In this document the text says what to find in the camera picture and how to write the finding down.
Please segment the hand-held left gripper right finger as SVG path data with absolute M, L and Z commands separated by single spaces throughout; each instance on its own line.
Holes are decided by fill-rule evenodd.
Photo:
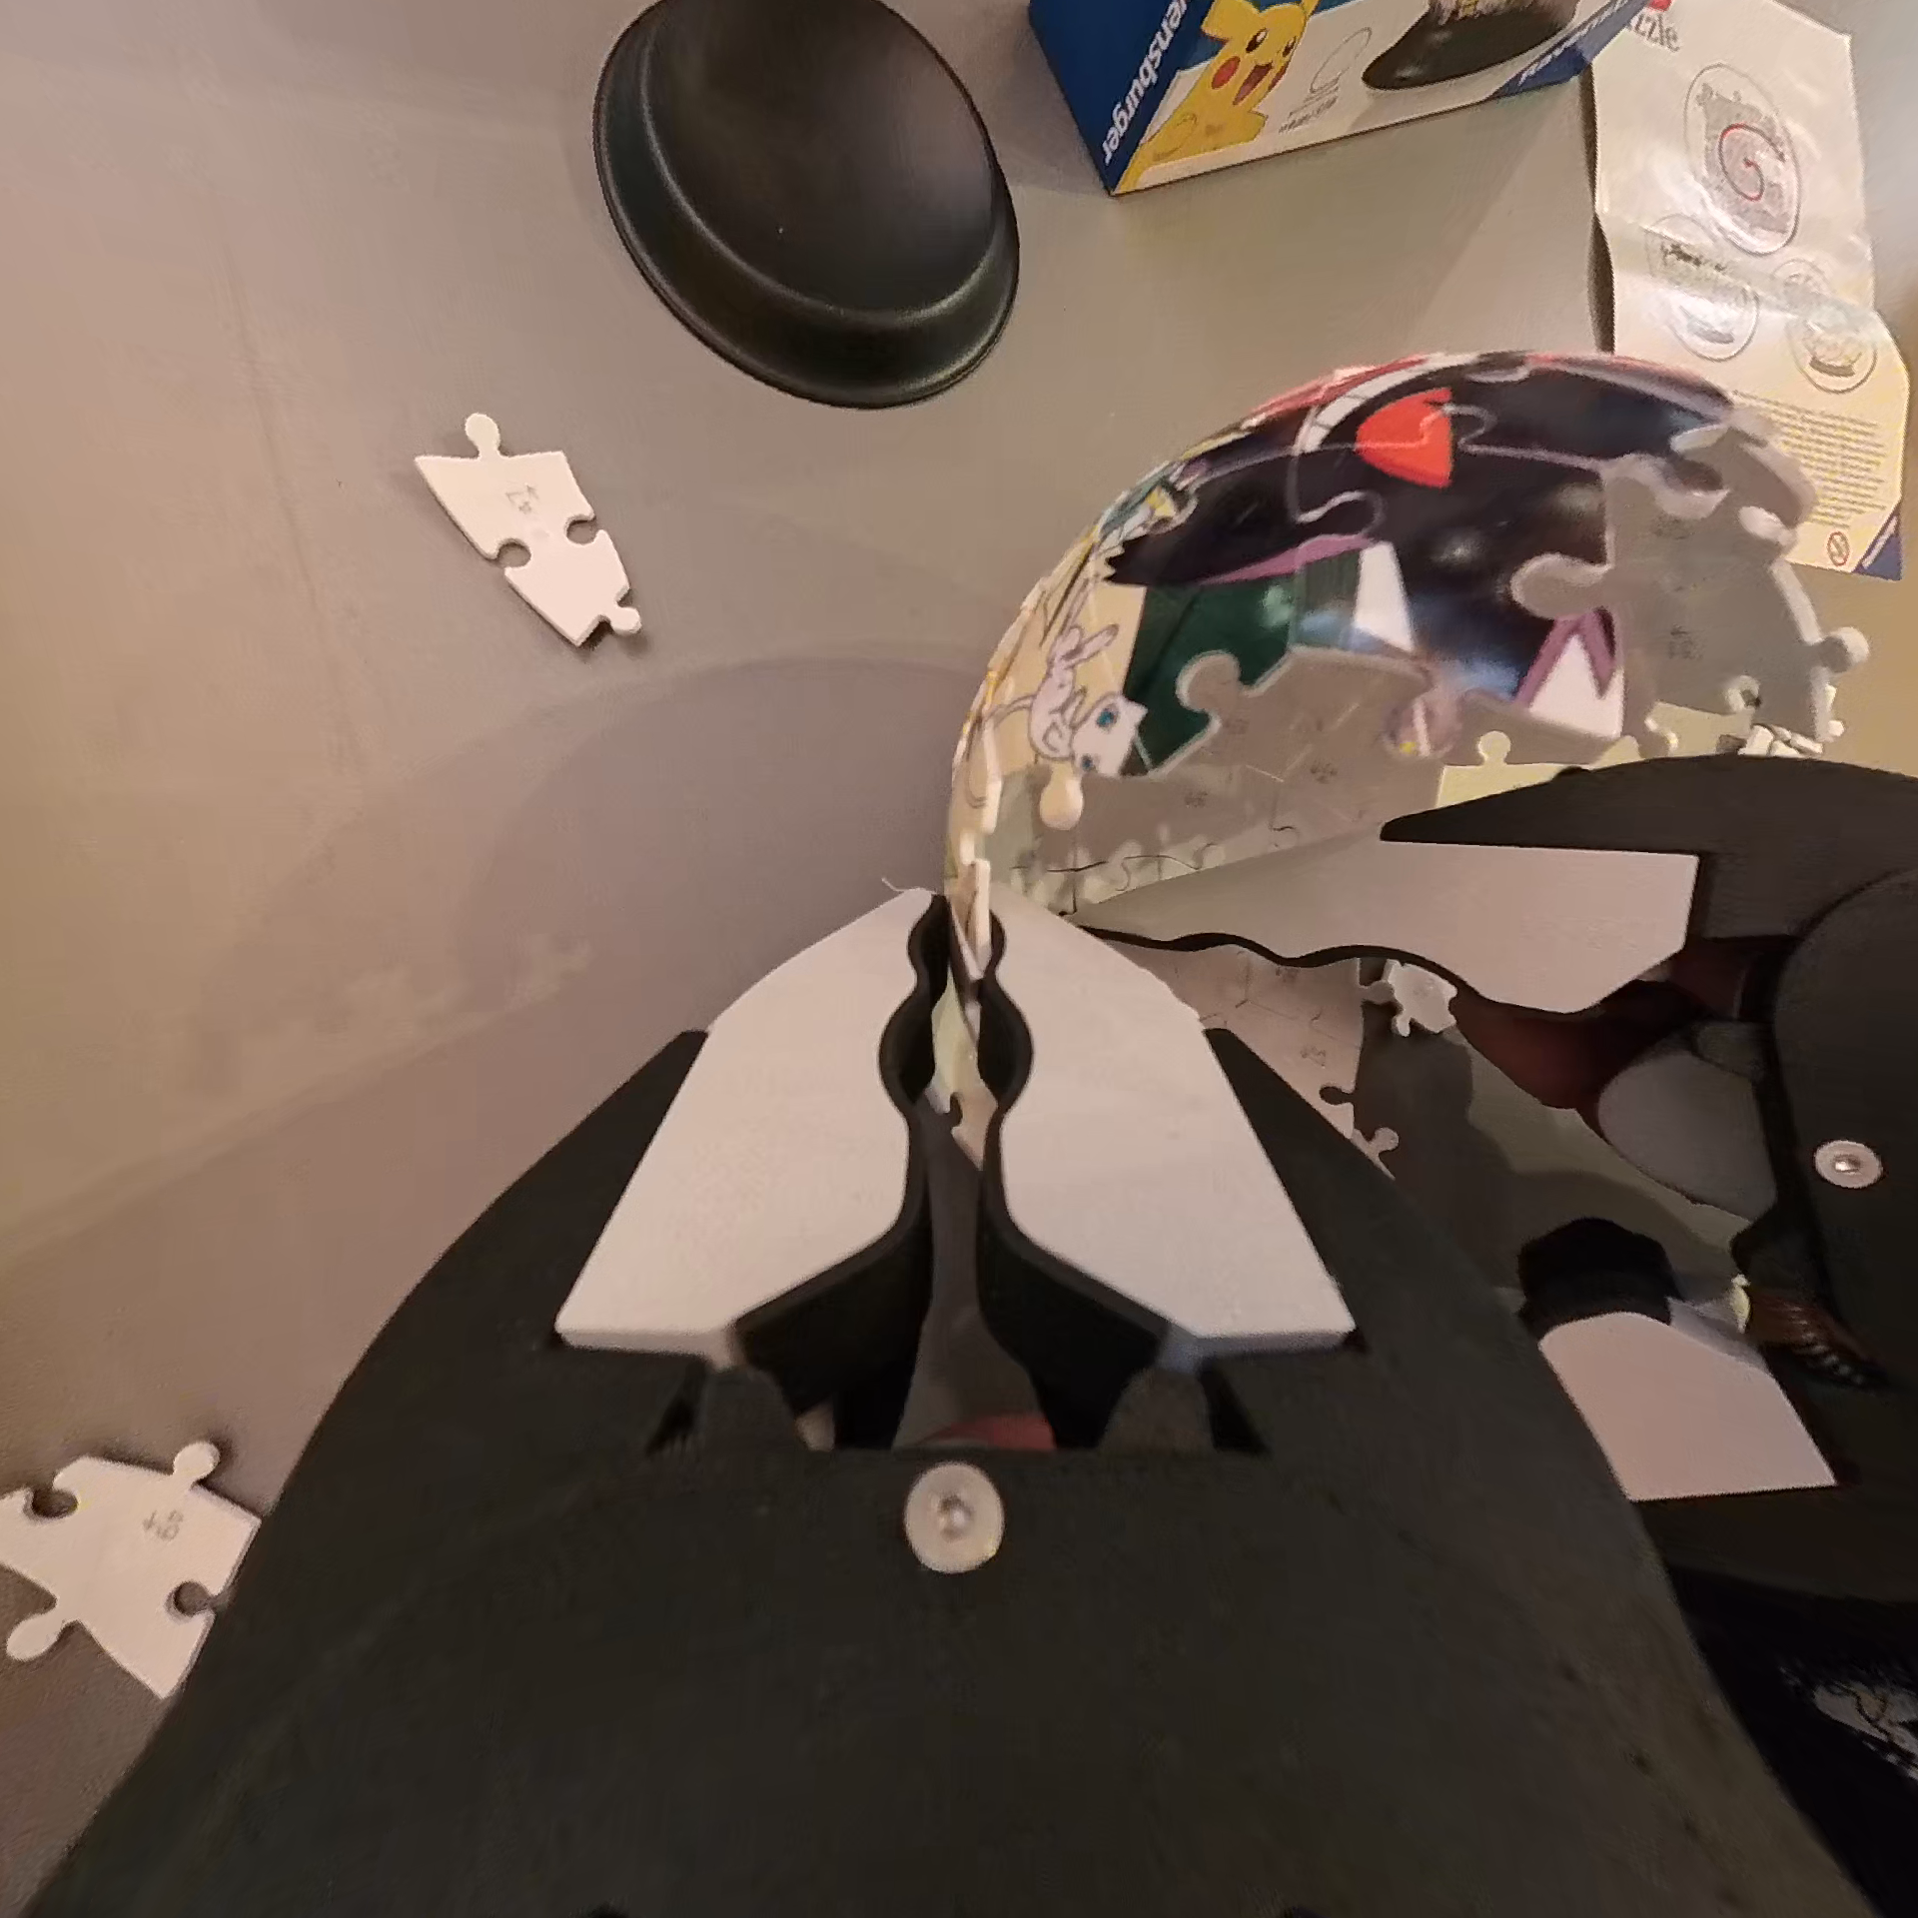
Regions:
M 1256 1452 L 1239 1360 L 1358 1317 L 1203 1019 L 1092 930 L 993 906 L 979 1304 L 1068 1452 Z

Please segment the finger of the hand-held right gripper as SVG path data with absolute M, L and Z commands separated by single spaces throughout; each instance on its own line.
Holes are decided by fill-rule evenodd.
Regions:
M 1101 900 L 1108 942 L 1272 962 L 1403 960 L 1493 1004 L 1582 1013 L 1688 942 L 1697 859 L 1344 834 Z
M 1659 1239 L 1572 1221 L 1522 1247 L 1516 1280 L 1522 1325 L 1630 1500 L 1836 1487 L 1760 1345 L 1679 1295 Z

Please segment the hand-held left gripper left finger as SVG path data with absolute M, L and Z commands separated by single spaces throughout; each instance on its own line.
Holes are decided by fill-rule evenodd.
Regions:
M 761 1375 L 890 1449 L 934 1280 L 924 1089 L 952 907 L 898 891 L 740 989 L 684 1068 L 551 1330 Z

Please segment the partly built puzzle ball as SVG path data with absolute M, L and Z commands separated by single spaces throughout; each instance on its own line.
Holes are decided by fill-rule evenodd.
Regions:
M 1812 487 L 1723 386 L 1622 356 L 1333 371 L 1118 491 L 1029 587 L 952 769 L 944 900 L 1078 918 L 1300 852 L 1444 785 L 1673 753 L 1812 759 L 1861 633 L 1792 549 Z

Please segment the joined white puzzle piece pair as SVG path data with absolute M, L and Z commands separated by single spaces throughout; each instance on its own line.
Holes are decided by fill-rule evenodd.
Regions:
M 566 451 L 507 451 L 495 416 L 468 416 L 468 457 L 421 451 L 417 471 L 461 539 L 573 648 L 641 633 L 630 576 Z

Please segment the blue puzzle box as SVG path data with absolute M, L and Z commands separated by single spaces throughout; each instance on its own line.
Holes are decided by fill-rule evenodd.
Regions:
M 1639 0 L 1033 0 L 1108 198 L 1590 74 Z

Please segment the black round puzzle stand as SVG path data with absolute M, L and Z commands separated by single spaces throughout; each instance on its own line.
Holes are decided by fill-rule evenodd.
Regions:
M 890 3 L 648 3 L 590 128 L 627 254 L 758 382 L 880 412 L 994 350 L 1017 297 L 1008 180 L 960 74 Z

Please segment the person's right hand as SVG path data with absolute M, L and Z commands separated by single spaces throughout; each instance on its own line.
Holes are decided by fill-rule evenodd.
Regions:
M 1659 1045 L 1688 1045 L 1696 1027 L 1743 1019 L 1754 976 L 1770 967 L 1783 942 L 1696 942 L 1647 976 L 1574 1011 L 1529 1011 L 1456 987 L 1453 1019 L 1461 1039 L 1548 1111 L 1572 1111 L 1593 1126 L 1597 1094 Z

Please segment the white instruction sheet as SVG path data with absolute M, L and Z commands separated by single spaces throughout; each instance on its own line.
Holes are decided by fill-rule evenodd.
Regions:
M 1856 39 L 1770 0 L 1643 3 L 1593 57 L 1610 348 L 1762 416 L 1792 560 L 1905 576 L 1911 371 L 1877 309 Z

